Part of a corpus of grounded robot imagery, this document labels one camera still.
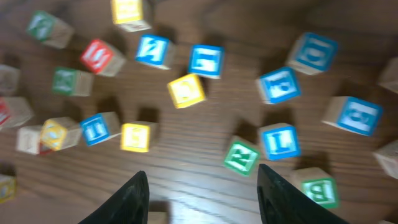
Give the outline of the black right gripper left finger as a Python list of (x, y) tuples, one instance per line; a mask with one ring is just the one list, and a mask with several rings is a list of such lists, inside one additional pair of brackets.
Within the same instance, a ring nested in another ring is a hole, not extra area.
[(149, 184), (142, 170), (79, 224), (147, 224)]

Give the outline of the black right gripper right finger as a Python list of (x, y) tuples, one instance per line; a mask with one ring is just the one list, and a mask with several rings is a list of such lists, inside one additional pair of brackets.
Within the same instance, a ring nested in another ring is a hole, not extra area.
[(257, 196), (263, 224), (348, 224), (265, 164), (259, 164)]

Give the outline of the red I block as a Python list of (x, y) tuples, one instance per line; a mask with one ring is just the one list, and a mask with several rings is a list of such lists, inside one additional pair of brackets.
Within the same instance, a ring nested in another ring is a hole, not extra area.
[(149, 212), (147, 224), (168, 224), (169, 218), (165, 212)]

